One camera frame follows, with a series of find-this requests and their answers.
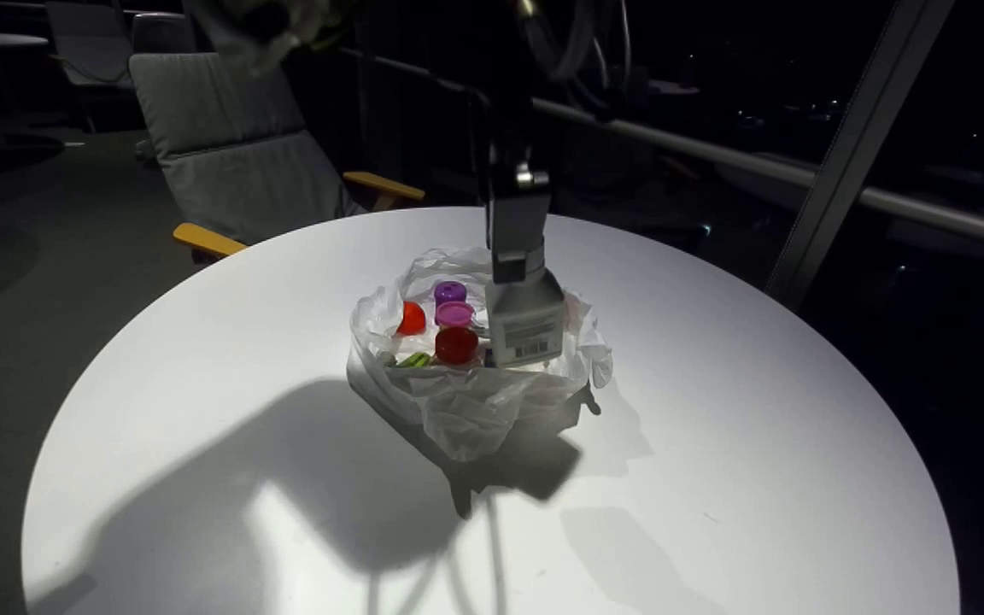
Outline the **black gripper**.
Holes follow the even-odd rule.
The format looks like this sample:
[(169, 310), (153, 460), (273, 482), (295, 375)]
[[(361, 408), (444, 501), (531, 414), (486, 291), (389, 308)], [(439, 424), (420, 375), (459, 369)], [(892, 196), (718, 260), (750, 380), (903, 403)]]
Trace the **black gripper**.
[(522, 285), (542, 270), (542, 222), (548, 175), (530, 161), (510, 167), (510, 196), (486, 202), (486, 247), (495, 285)]

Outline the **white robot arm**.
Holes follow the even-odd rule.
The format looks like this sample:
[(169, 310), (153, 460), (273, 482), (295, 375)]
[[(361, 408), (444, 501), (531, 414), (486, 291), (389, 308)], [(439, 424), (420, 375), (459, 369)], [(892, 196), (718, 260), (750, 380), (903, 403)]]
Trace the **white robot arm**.
[(591, 119), (608, 119), (633, 87), (633, 20), (625, 0), (497, 0), (493, 40), (482, 48), (482, 135), (470, 142), (486, 206), (493, 285), (520, 288), (545, 278), (542, 227), (548, 178), (539, 150), (536, 98), (558, 96)]

